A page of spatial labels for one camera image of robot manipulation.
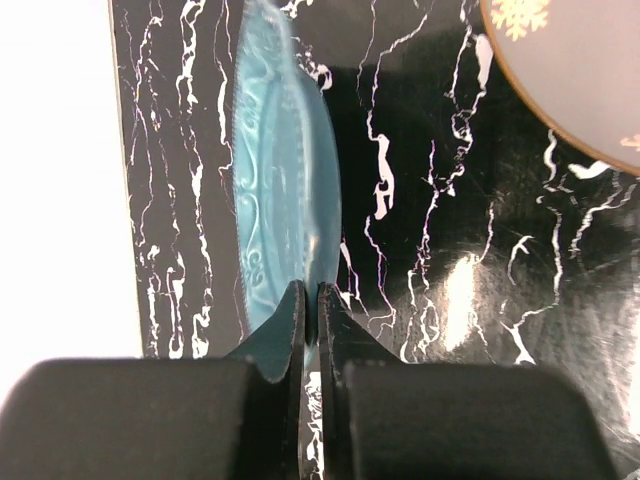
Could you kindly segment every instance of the light blue fabric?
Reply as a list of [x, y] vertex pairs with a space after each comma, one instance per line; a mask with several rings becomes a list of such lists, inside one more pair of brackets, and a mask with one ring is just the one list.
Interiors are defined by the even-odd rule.
[[311, 346], [318, 283], [335, 283], [338, 273], [338, 159], [324, 101], [297, 66], [288, 20], [268, 0], [245, 4], [236, 58], [233, 168], [251, 331], [273, 314], [288, 283], [302, 279]]

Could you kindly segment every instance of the white background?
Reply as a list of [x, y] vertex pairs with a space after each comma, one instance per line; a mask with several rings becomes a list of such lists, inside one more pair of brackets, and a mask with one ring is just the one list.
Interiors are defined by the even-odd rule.
[[0, 405], [39, 360], [142, 353], [108, 2], [2, 17]]

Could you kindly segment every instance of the brown rim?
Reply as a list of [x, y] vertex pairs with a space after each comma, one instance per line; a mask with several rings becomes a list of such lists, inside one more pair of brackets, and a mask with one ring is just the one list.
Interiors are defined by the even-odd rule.
[[549, 115], [547, 115], [540, 106], [531, 98], [527, 90], [522, 86], [520, 81], [516, 78], [513, 71], [509, 67], [509, 63], [506, 61], [502, 54], [502, 50], [500, 49], [500, 45], [496, 39], [496, 30], [493, 28], [493, 24], [491, 23], [491, 15], [489, 13], [489, 2], [491, 0], [480, 0], [480, 10], [482, 11], [482, 21], [484, 22], [485, 31], [489, 36], [489, 41], [491, 42], [491, 47], [493, 48], [493, 52], [495, 57], [498, 59], [498, 65], [504, 72], [507, 80], [514, 88], [514, 90], [518, 93], [520, 98], [524, 101], [524, 103], [529, 107], [529, 109], [544, 123], [547, 124], [550, 128], [552, 128], [563, 140], [571, 144], [573, 147], [581, 150], [586, 153], [590, 157], [595, 160], [602, 160], [610, 165], [613, 165], [620, 170], [624, 170], [635, 176], [640, 176], [640, 167], [632, 167], [631, 165], [621, 162], [620, 160], [616, 160], [609, 155], [606, 155], [595, 148], [590, 147], [586, 143], [584, 143], [579, 138], [567, 132], [565, 129], [560, 127], [555, 120], [553, 120]]

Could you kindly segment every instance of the snowflake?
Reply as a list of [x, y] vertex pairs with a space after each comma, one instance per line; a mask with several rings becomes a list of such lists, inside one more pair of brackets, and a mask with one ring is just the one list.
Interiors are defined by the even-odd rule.
[[634, 135], [633, 140], [629, 137], [625, 137], [620, 140], [620, 145], [623, 147], [635, 147], [636, 152], [640, 152], [640, 133], [638, 135]]
[[491, 10], [491, 21], [500, 30], [506, 24], [507, 37], [515, 42], [527, 34], [527, 29], [535, 32], [547, 25], [547, 5], [550, 0], [492, 0], [498, 10]]

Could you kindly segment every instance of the granite texture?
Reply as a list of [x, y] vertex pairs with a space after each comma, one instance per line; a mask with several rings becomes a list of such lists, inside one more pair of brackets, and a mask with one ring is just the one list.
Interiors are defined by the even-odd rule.
[[[560, 368], [621, 478], [638, 469], [638, 179], [537, 120], [471, 0], [280, 6], [335, 130], [354, 317], [406, 362]], [[242, 4], [112, 7], [145, 352], [225, 354], [248, 333], [229, 143]], [[317, 374], [305, 390], [319, 478]]]

